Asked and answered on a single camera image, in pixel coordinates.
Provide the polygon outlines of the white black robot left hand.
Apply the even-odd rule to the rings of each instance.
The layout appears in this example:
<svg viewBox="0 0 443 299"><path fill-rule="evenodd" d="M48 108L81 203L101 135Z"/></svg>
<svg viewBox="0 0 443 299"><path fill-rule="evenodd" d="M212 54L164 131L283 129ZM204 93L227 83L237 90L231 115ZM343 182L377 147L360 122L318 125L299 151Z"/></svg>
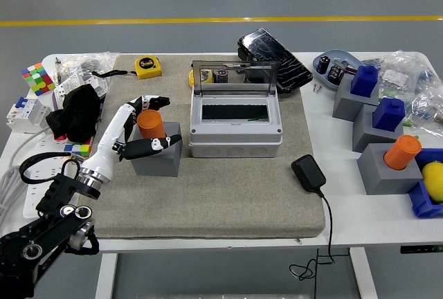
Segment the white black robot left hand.
<svg viewBox="0 0 443 299"><path fill-rule="evenodd" d="M129 140L142 111L159 110L169 104L167 97L140 96L120 106L102 135L96 152L80 166L77 180L98 188L113 179L114 168L123 158L132 160L153 156L181 141L179 134Z"/></svg>

